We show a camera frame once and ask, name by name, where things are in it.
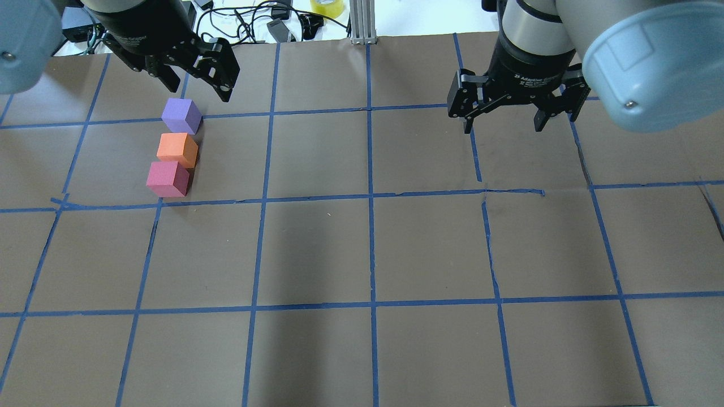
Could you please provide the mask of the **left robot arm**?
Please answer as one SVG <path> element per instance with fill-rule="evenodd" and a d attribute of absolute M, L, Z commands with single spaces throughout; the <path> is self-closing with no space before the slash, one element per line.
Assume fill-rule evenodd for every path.
<path fill-rule="evenodd" d="M 3 1 L 1 91 L 33 88 L 57 48 L 66 1 Z M 232 45 L 224 38 L 204 40 L 192 31 L 179 1 L 85 1 L 107 31 L 105 45 L 130 69 L 145 71 L 175 92 L 179 68 L 230 100 L 240 73 Z"/>

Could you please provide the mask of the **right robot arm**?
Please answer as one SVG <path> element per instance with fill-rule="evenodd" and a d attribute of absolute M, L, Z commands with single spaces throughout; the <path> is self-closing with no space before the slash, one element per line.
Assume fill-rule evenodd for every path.
<path fill-rule="evenodd" d="M 590 92 L 631 132 L 660 132 L 722 109 L 721 1 L 483 1 L 499 32 L 483 75 L 456 72 L 447 113 L 471 132 L 501 106 L 579 116 Z"/>

